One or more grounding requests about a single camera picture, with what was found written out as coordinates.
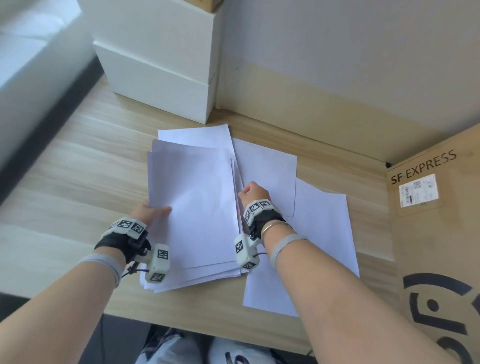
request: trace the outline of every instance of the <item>black wrist strap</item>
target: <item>black wrist strap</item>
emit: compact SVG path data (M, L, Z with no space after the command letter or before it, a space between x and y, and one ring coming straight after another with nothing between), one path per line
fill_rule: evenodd
M285 221L278 212L275 210L266 210L262 211L261 214L255 216L253 219L252 226L248 227L248 234L252 240L260 239L262 235L262 229L264 228L265 224L272 220L280 220Z
M127 234L119 234L112 232L104 236L95 249L101 246L119 249L125 256L127 264L129 264L136 255L145 255L148 250L152 249L149 241L146 239L148 232L144 231L138 239L134 239Z

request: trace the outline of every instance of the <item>wooden table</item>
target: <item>wooden table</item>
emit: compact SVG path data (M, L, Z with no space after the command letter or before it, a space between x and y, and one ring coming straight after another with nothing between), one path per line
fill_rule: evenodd
M209 125L223 123L232 137L297 155L300 179L348 196L361 279L396 307L385 164L214 110ZM115 95L102 78L0 207L0 291L33 297L90 253L112 221L147 198L146 153L157 129L200 126ZM311 348L299 319L242 306L246 276L161 294L138 279L122 280L106 313L291 352Z

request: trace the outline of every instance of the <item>stack of paper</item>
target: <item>stack of paper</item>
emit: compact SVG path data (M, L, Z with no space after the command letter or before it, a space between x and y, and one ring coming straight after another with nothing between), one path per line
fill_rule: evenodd
M149 203L172 206L172 212L150 229L148 239L169 245L170 271L161 283L147 283L145 273L140 282L163 292L245 273L233 241L243 232L237 193L250 181L269 191L299 234L358 275L345 195L322 192L296 174L296 156L232 139L226 124L159 130L148 155ZM248 275L243 304L297 316L265 255Z

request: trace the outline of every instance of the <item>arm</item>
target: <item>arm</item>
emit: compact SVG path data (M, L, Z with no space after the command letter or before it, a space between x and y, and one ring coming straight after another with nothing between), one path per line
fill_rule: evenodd
M253 182L239 196L244 206L270 199ZM263 236L267 253L292 234L285 225L270 228ZM288 244L278 256L277 270L320 363L456 363L310 241Z
M131 217L150 225L170 208L140 204ZM95 253L115 258L125 268L119 249L99 247ZM115 289L113 273L84 262L52 283L0 324L2 363L77 363Z

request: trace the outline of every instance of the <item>gray rubber band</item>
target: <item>gray rubber band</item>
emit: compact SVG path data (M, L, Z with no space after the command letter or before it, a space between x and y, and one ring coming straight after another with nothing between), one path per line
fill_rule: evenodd
M273 248L272 254L270 255L270 264L272 265L273 268L275 268L275 270L276 270L276 261L278 259L278 255L280 254L283 248L285 248L289 243L291 243L294 240L308 240L308 238L303 235L292 234L280 240L280 242L277 245L275 245L275 248Z
M106 254L93 253L93 254L87 255L85 258L80 260L80 262L78 262L77 264L84 263L84 262L97 262L108 267L112 271L113 277L115 278L115 288L119 286L123 269L120 268L120 265L115 260L115 258Z

